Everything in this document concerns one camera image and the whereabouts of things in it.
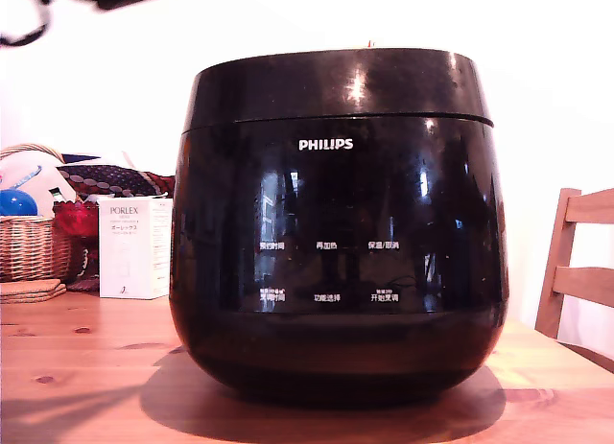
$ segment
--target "button label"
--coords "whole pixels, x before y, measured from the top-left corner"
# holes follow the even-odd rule
[[[398,241],[369,241],[368,242],[369,250],[372,249],[399,249]]]
[[[286,245],[284,245],[283,243],[260,243],[260,250],[284,250],[285,248]]]
[[[338,293],[317,293],[314,295],[314,302],[341,302],[342,297]]]
[[[399,294],[392,293],[392,289],[377,289],[371,294],[371,302],[398,302]]]
[[[272,289],[264,288],[260,290],[260,300],[263,302],[285,302],[286,290],[285,289]]]
[[[335,250],[337,249],[337,243],[325,243],[323,241],[316,242],[317,250]]]

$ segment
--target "philips logo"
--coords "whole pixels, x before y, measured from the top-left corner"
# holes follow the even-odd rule
[[[352,139],[299,140],[298,150],[352,150]]]

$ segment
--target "cork coaster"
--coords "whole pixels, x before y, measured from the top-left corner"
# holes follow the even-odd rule
[[[59,286],[58,279],[41,279],[38,281],[15,281],[0,283],[0,295],[20,295],[22,293],[51,292]]]
[[[1,303],[42,302],[66,292],[58,279],[0,284]]]

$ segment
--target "patterned cloth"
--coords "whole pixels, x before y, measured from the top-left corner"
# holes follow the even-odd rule
[[[58,166],[80,198],[89,195],[110,195],[116,198],[150,197],[167,194],[173,197],[175,177],[136,171],[112,165]]]

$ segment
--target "blue ball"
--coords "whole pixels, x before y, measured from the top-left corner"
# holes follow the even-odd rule
[[[35,216],[36,201],[21,190],[0,190],[0,216]]]

